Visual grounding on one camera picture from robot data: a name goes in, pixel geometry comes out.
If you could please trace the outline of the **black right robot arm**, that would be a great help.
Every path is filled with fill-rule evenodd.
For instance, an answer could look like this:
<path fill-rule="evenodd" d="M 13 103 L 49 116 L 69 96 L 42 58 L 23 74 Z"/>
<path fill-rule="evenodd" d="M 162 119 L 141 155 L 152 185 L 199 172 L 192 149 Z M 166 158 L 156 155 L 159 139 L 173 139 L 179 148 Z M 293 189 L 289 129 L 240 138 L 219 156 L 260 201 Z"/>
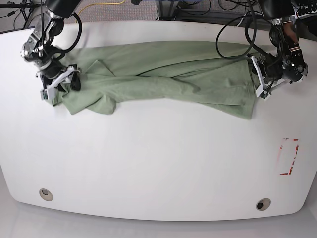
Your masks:
<path fill-rule="evenodd" d="M 41 12 L 40 22 L 28 37 L 21 50 L 21 56 L 26 62 L 31 62 L 37 67 L 37 76 L 41 79 L 43 89 L 41 98 L 53 100 L 58 91 L 64 92 L 64 85 L 68 84 L 72 90 L 80 91 L 80 69 L 76 64 L 64 66 L 60 60 L 75 48 L 82 34 L 82 22 L 76 8 L 79 0 L 47 0 L 41 3 L 47 11 Z M 64 20 L 74 17 L 79 29 L 74 43 L 67 49 L 53 46 L 54 37 L 59 35 L 64 28 Z"/>

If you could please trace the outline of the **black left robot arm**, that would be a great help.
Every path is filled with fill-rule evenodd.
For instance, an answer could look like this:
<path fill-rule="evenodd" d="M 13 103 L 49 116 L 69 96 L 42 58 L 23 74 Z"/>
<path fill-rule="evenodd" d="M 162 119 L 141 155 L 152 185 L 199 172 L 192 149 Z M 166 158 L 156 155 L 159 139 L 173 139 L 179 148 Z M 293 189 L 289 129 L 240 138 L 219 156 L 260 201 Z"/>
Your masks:
<path fill-rule="evenodd" d="M 260 14 L 256 14 L 252 2 L 247 1 L 249 12 L 241 16 L 245 20 L 245 37 L 249 43 L 247 50 L 229 59 L 249 57 L 253 63 L 253 73 L 259 84 L 256 97 L 267 99 L 273 90 L 284 84 L 302 81 L 308 75 L 308 65 L 304 61 L 299 39 L 294 31 L 292 17 L 295 12 L 289 0 L 260 0 Z M 276 47 L 274 56 L 255 44 L 257 20 L 264 20 L 271 26 L 269 38 Z"/>

